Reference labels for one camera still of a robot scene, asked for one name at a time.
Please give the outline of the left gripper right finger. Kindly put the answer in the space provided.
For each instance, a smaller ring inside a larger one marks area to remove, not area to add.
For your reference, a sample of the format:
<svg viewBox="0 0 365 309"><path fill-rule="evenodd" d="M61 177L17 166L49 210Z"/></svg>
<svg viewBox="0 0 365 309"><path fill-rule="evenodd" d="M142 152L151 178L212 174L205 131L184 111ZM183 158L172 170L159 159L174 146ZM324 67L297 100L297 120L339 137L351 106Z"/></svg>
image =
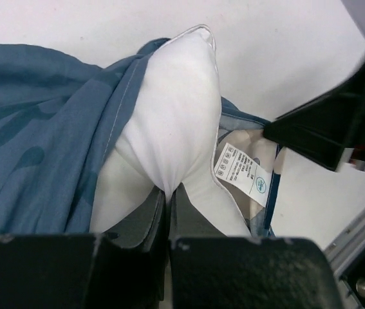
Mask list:
<svg viewBox="0 0 365 309"><path fill-rule="evenodd" d="M342 308L331 267L314 242L224 236L184 186L170 209L175 308Z"/></svg>

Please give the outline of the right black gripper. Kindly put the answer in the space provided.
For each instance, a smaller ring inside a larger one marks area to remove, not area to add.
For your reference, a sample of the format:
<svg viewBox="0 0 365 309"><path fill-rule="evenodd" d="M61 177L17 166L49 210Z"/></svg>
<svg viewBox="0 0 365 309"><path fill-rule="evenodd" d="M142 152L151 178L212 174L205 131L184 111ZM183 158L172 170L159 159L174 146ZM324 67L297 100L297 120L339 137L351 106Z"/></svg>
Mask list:
<svg viewBox="0 0 365 309"><path fill-rule="evenodd" d="M265 126L263 136L336 171L343 152L365 170L365 60L342 84Z"/></svg>

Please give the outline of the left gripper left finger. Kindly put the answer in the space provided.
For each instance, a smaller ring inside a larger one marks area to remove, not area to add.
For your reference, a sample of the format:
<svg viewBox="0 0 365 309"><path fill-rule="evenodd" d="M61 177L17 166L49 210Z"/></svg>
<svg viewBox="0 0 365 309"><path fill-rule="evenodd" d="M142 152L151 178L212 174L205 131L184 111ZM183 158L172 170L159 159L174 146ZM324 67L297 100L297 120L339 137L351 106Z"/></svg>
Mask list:
<svg viewBox="0 0 365 309"><path fill-rule="evenodd" d="M154 189L103 233L0 235L0 308L156 308L165 215L165 196Z"/></svg>

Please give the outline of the white pillow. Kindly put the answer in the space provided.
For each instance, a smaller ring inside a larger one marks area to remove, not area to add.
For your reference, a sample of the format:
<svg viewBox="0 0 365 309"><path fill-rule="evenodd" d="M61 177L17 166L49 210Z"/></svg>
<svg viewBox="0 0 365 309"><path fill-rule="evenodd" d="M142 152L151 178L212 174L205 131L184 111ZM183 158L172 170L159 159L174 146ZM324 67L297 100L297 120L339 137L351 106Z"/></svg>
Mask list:
<svg viewBox="0 0 365 309"><path fill-rule="evenodd" d="M221 95L214 36L195 26L149 58L136 105L98 175L90 231L105 232L157 187L170 200L179 185L226 236L250 231L214 174Z"/></svg>

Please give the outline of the blue cartoon print pillowcase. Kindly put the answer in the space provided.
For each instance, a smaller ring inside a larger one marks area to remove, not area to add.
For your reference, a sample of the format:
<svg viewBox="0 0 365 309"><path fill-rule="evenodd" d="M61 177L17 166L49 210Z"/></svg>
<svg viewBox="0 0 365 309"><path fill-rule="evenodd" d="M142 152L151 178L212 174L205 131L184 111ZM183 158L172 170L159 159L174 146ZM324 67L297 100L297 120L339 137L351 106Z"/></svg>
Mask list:
<svg viewBox="0 0 365 309"><path fill-rule="evenodd" d="M101 68L60 51L0 44L0 234L90 231L98 175L136 105L147 63L171 39ZM280 174L279 147L259 136L265 120L221 96L214 166L226 143L271 174L262 207L217 180L239 207L250 235L270 228Z"/></svg>

